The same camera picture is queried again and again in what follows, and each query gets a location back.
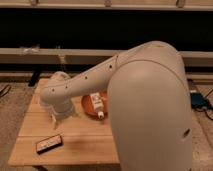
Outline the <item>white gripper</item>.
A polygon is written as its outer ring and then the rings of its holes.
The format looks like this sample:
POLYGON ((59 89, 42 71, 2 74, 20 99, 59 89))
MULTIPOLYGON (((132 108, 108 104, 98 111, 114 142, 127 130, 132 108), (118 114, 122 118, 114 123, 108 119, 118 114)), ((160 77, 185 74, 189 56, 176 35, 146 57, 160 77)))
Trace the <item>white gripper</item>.
POLYGON ((53 129, 57 129, 56 118, 66 118, 74 112, 74 105, 71 100, 65 100, 50 106, 53 129))

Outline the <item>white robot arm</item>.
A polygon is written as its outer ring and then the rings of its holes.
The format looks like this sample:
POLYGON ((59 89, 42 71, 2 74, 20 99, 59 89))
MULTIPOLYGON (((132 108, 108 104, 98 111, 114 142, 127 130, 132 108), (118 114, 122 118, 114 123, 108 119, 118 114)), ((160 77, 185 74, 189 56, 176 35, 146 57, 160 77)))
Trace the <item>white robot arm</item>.
POLYGON ((73 97, 103 90, 122 171, 192 170, 190 92, 173 46, 151 41, 73 78, 56 72, 41 89, 40 104, 69 115, 73 97))

